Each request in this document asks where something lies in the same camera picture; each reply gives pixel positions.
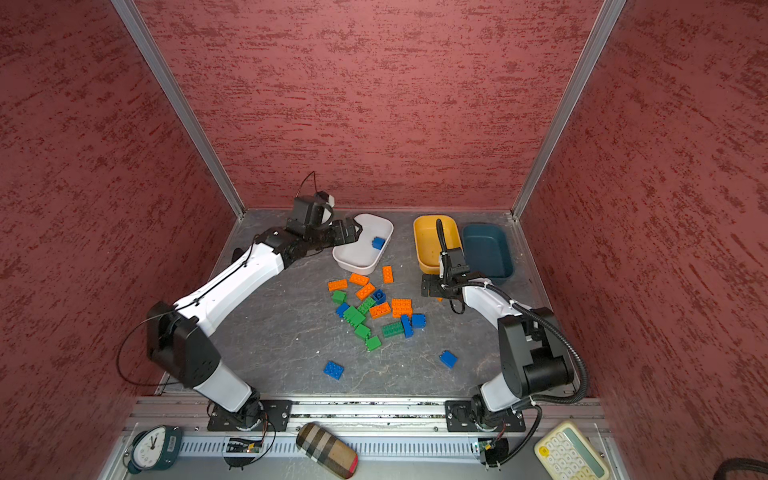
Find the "orange lego stack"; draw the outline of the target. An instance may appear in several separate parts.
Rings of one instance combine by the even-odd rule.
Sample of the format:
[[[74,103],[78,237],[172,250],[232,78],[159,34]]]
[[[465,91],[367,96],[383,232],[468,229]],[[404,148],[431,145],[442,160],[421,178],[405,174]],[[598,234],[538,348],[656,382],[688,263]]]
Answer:
[[[413,305],[410,299],[392,299],[391,309],[392,316],[396,319],[400,319],[402,316],[411,317],[413,315]]]

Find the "blue lego long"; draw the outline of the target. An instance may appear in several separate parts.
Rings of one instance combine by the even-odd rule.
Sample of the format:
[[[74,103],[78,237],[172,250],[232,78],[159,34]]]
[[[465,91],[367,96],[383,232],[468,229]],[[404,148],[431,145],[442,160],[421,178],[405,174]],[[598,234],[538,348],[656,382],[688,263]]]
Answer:
[[[412,320],[409,315],[402,315],[400,317],[401,325],[403,328],[403,334],[405,338],[410,338],[414,335]]]

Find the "green lego small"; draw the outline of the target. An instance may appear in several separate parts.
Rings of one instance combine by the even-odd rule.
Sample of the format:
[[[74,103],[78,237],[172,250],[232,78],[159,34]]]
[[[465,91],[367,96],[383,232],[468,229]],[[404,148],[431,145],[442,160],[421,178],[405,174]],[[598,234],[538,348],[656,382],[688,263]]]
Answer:
[[[343,290],[337,290],[332,293],[332,300],[335,304],[341,305],[346,302],[347,293]]]

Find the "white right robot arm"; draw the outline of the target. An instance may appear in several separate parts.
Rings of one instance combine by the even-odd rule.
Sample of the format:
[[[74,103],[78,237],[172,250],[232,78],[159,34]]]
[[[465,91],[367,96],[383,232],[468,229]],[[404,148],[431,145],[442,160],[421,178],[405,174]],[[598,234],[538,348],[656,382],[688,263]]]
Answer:
[[[550,310],[530,309],[485,278],[449,281],[424,274],[421,292],[458,301],[497,329],[501,372],[480,386],[482,412],[518,410],[574,380],[570,351]]]

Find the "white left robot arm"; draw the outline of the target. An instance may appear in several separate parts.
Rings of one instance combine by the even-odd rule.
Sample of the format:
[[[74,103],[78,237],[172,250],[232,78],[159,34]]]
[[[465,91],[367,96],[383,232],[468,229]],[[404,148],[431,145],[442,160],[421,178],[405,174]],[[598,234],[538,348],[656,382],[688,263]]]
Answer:
[[[312,251],[356,242],[363,232],[353,218],[319,225],[272,228],[254,237],[224,271],[173,305],[155,304],[147,316],[147,356],[185,388],[207,398],[238,429],[262,418],[257,390],[222,360],[210,336],[259,287]]]

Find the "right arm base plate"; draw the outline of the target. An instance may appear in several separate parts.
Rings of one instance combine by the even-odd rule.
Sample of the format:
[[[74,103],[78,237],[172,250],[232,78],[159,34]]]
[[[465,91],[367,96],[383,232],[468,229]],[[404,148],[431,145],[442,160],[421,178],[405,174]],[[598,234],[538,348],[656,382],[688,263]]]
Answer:
[[[490,412],[481,401],[448,400],[444,403],[447,430],[449,432],[505,432],[522,433],[525,420],[510,409]]]

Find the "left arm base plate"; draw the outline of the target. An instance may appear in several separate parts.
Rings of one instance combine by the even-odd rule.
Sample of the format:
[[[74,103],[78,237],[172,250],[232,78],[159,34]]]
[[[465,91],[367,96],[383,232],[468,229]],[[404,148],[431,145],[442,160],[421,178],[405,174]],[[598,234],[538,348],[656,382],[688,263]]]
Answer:
[[[271,429],[284,432],[290,419],[290,400],[249,400],[241,409],[230,412],[210,402],[207,430],[212,432],[257,432]]]

